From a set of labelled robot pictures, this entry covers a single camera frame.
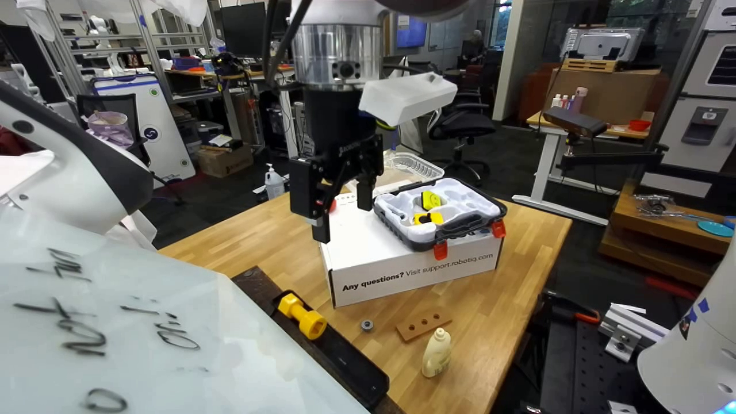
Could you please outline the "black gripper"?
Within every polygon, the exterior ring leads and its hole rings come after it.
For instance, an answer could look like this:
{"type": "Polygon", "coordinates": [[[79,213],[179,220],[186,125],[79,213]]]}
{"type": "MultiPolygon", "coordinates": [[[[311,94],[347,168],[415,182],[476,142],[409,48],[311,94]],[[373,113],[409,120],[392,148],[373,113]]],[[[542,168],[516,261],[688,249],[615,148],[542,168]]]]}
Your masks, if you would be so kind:
{"type": "Polygon", "coordinates": [[[385,172],[385,155],[376,136],[376,117],[358,111],[358,90],[304,90],[305,136],[316,150],[289,160],[289,209],[312,228],[312,238],[332,242],[330,209],[335,197],[335,178],[355,164],[356,207],[373,207],[373,189],[385,172]]]}

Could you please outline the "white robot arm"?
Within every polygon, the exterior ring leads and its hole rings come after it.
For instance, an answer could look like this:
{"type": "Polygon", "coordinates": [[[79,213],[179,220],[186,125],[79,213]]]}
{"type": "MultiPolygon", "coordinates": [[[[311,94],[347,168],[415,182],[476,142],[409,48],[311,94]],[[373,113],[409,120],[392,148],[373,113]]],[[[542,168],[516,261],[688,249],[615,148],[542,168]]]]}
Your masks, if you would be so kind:
{"type": "Polygon", "coordinates": [[[382,75],[382,12],[445,20],[469,0],[292,0],[288,29],[266,67],[266,82],[292,48],[294,79],[305,105],[311,155],[289,160],[289,209],[330,243],[334,197],[356,182],[356,207],[373,209],[373,189],[385,172],[380,126],[446,107],[457,86],[436,71],[382,75]]]}

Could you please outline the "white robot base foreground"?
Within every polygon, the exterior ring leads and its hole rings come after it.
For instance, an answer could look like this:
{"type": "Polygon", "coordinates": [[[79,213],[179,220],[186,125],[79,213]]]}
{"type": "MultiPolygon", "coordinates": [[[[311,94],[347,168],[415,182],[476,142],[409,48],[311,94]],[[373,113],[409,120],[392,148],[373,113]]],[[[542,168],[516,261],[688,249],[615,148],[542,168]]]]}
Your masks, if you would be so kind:
{"type": "Polygon", "coordinates": [[[142,213],[154,180],[142,160],[8,82],[0,86],[0,126],[50,155],[2,192],[8,207],[154,249],[157,228],[142,213]]]}

